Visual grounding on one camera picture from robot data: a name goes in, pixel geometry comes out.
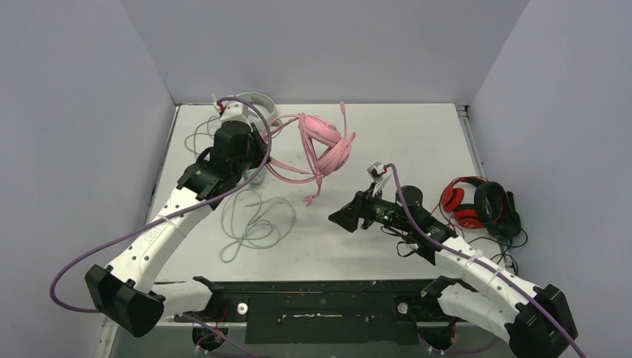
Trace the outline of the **pink cat-ear headphones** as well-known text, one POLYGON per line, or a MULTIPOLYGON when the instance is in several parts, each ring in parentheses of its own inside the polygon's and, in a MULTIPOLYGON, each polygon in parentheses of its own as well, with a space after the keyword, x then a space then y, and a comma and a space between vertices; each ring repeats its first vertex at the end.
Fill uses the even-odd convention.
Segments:
POLYGON ((270 158, 267 169, 275 178, 286 183, 316 183, 316 193, 303 199, 307 207, 320 196, 324 178, 338 171, 348 161, 352 151, 352 143, 356 134, 348 131, 345 103, 341 102, 339 106, 343 117, 342 130, 339 130, 331 121, 322 116, 307 113, 281 115, 271 122, 278 126, 272 130, 273 136, 280 133, 288 125, 297 124, 309 170, 304 171, 284 164, 273 157, 270 158))

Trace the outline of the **mint green headphones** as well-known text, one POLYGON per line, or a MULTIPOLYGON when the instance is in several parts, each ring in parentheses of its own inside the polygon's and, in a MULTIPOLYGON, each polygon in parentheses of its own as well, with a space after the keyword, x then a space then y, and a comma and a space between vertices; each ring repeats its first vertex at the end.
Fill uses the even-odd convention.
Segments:
POLYGON ((230 239, 219 260, 231 263, 241 250, 268 250, 278 246, 297 223, 295 206, 282 196, 266 198, 261 187, 267 171, 247 172, 252 182, 228 198, 221 210, 221 230, 230 239))

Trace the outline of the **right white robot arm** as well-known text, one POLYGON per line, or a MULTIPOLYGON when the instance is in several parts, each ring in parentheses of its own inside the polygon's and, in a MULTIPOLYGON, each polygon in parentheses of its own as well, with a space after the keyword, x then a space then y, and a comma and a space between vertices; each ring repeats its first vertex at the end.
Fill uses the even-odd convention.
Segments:
POLYGON ((516 357, 559 357, 578 330, 564 293, 507 271, 423 207, 423 194, 404 186, 404 201, 359 191, 328 219, 352 233, 381 224, 398 233, 414 254, 451 273, 422 289, 423 312, 433 319, 460 318, 508 343, 516 357))

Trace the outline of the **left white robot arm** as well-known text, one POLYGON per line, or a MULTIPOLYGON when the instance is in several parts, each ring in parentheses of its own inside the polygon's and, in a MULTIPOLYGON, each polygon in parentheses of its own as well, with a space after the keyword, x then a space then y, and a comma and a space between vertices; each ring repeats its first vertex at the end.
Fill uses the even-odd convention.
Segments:
POLYGON ((105 267, 94 265, 86 273, 96 310, 135 337, 170 315, 196 312, 206 321, 219 317, 223 301, 204 277, 158 283, 157 276, 188 234, 268 156, 255 125, 224 122, 213 145, 184 170, 150 227, 105 267))

